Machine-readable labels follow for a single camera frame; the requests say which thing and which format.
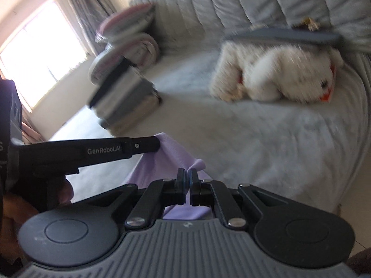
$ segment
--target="bed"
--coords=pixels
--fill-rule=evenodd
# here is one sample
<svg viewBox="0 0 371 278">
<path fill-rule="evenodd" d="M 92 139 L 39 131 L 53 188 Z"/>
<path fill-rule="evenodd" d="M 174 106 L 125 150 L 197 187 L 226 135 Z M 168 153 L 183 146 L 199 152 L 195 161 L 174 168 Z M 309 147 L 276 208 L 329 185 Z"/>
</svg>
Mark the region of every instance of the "bed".
<svg viewBox="0 0 371 278">
<path fill-rule="evenodd" d="M 333 211 L 354 180 L 370 146 L 370 0 L 133 0 L 156 2 L 152 35 L 162 58 L 145 72 L 163 105 L 123 136 L 165 132 L 206 173 L 228 187 L 251 183 Z M 345 38 L 346 66 L 330 104 L 282 100 L 225 103 L 208 84 L 224 34 L 264 22 L 292 25 L 312 16 Z M 88 108 L 51 139 L 111 137 Z M 81 168 L 69 176 L 75 200 L 125 183 L 140 156 Z"/>
</svg>

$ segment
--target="screw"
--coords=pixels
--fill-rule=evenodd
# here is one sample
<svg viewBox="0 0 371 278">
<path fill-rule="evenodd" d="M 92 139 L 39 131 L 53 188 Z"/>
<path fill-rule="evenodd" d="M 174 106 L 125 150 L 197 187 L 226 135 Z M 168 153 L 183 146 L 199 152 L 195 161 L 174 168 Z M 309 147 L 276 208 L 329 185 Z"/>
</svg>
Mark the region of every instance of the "screw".
<svg viewBox="0 0 371 278">
<path fill-rule="evenodd" d="M 242 228 L 244 225 L 246 225 L 246 220 L 240 217 L 234 217 L 228 221 L 228 226 L 233 228 Z"/>
<path fill-rule="evenodd" d="M 145 219 L 141 217 L 134 217 L 134 218 L 128 219 L 126 221 L 126 224 L 130 227 L 141 227 L 145 225 Z"/>
</svg>

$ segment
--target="black circular pad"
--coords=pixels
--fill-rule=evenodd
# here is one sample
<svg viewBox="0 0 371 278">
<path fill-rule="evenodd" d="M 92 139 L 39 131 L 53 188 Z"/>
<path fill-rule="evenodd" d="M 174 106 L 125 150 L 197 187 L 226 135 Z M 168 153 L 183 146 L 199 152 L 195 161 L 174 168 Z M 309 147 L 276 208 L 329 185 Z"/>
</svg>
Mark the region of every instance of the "black circular pad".
<svg viewBox="0 0 371 278">
<path fill-rule="evenodd" d="M 344 220 L 298 203 L 266 207 L 253 234 L 275 260 L 306 269 L 346 261 L 354 244 L 353 230 Z"/>
<path fill-rule="evenodd" d="M 45 235 L 57 243 L 72 243 L 79 241 L 88 233 L 86 223 L 76 219 L 59 219 L 45 228 Z"/>
<path fill-rule="evenodd" d="M 118 237 L 105 208 L 76 204 L 34 216 L 19 230 L 18 242 L 32 261 L 70 268 L 102 257 Z"/>
<path fill-rule="evenodd" d="M 288 223 L 286 233 L 299 242 L 317 243 L 327 237 L 329 229 L 315 219 L 298 219 Z"/>
</svg>

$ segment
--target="window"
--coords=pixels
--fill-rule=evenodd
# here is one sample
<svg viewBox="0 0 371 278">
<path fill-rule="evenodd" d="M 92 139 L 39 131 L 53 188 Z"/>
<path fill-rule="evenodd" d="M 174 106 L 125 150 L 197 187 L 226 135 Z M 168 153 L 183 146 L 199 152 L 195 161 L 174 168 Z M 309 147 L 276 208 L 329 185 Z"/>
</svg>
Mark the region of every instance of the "window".
<svg viewBox="0 0 371 278">
<path fill-rule="evenodd" d="M 0 53 L 4 75 L 33 108 L 63 76 L 87 59 L 55 0 L 35 13 Z"/>
</svg>

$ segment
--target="black handle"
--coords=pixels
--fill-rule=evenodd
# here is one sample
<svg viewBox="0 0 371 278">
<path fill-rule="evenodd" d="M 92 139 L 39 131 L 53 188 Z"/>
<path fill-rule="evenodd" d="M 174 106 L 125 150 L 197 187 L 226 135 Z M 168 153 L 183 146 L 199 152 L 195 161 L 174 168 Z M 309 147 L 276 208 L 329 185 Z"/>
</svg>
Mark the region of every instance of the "black handle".
<svg viewBox="0 0 371 278">
<path fill-rule="evenodd" d="M 160 140 L 157 137 L 143 137 L 132 139 L 133 155 L 157 152 L 160 149 Z"/>
<path fill-rule="evenodd" d="M 3 185 L 0 179 L 0 232 L 1 232 L 1 223 L 3 221 Z"/>
<path fill-rule="evenodd" d="M 58 193 L 65 179 L 65 176 L 48 179 L 20 178 L 10 192 L 21 196 L 39 212 L 45 212 L 58 207 Z"/>
</svg>

